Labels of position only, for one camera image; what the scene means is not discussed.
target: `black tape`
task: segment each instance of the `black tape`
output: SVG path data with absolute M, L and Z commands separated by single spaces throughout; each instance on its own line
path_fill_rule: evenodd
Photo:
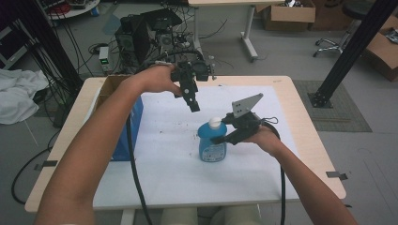
M 340 180 L 346 180 L 348 179 L 348 176 L 345 173 L 339 173 L 339 172 L 326 172 L 326 175 L 328 178 L 335 178 L 338 177 Z
M 42 167 L 54 167 L 58 163 L 58 160 L 48 160 L 43 162 Z

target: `white paper sheet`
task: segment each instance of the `white paper sheet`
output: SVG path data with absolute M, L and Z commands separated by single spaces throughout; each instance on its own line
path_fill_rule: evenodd
M 289 127 L 271 86 L 200 87 L 200 112 L 171 93 L 144 94 L 144 113 L 134 155 L 149 206 L 218 205 L 273 202 L 281 198 L 280 166 L 253 143 L 228 144 L 220 162 L 199 158 L 197 129 L 211 117 L 232 112 L 232 101 L 263 93 L 252 109 L 261 118 L 277 117 L 281 139 L 296 155 Z M 233 131 L 228 126 L 228 133 Z M 298 199 L 286 180 L 286 198 Z M 111 162 L 97 191 L 95 207 L 141 207 L 129 162 Z

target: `hand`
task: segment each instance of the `hand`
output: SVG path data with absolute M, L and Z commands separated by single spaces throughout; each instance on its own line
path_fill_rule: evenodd
M 131 84 L 138 84 L 141 92 L 163 92 L 169 91 L 175 95 L 181 96 L 180 88 L 171 80 L 171 73 L 174 66 L 155 66 L 150 67 L 129 78 Z
M 275 154 L 283 149 L 283 143 L 268 128 L 260 126 L 257 133 L 244 141 L 245 143 L 256 143 L 264 151 L 275 157 Z

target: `cardboard box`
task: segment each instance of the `cardboard box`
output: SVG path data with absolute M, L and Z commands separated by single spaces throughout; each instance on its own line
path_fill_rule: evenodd
M 100 107 L 100 105 L 115 91 L 121 82 L 126 80 L 129 76 L 108 76 L 99 91 L 99 97 L 94 106 L 94 111 Z M 132 137 L 132 149 L 134 150 L 135 144 L 137 143 L 138 131 L 141 124 L 141 117 L 143 115 L 144 104 L 139 97 L 131 109 L 131 137 Z M 112 155 L 111 161 L 130 161 L 129 145 L 127 139 L 127 126 L 123 127 L 122 133 L 120 134 L 117 142 L 114 154 Z
M 315 20 L 315 5 L 312 0 L 301 1 L 304 7 L 281 7 L 277 5 L 259 5 L 262 11 L 263 25 L 273 31 L 305 31 L 309 23 Z
M 310 26 L 310 30 L 346 30 L 353 20 L 343 14 L 342 7 L 346 1 L 349 0 L 313 0 L 316 16 L 315 22 Z
M 390 16 L 364 51 L 362 58 L 391 82 L 398 82 L 398 44 L 384 34 L 398 29 L 398 18 Z

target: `table leg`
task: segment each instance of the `table leg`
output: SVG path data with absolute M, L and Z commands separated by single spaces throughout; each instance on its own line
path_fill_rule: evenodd
M 202 53 L 202 47 L 200 46 L 199 42 L 199 19 L 198 19 L 198 11 L 199 7 L 195 7 L 193 9 L 193 48 L 195 50 L 199 51 L 201 54 Z
M 245 32 L 240 32 L 240 34 L 242 35 L 243 43 L 245 44 L 246 48 L 249 50 L 249 53 L 252 57 L 252 62 L 258 58 L 258 54 L 255 51 L 252 42 L 249 40 L 250 30 L 252 28 L 254 10 L 255 6 L 249 7 L 248 21 L 246 21 L 246 30 Z
M 122 220 L 120 225 L 133 225 L 135 216 L 135 209 L 123 210 Z

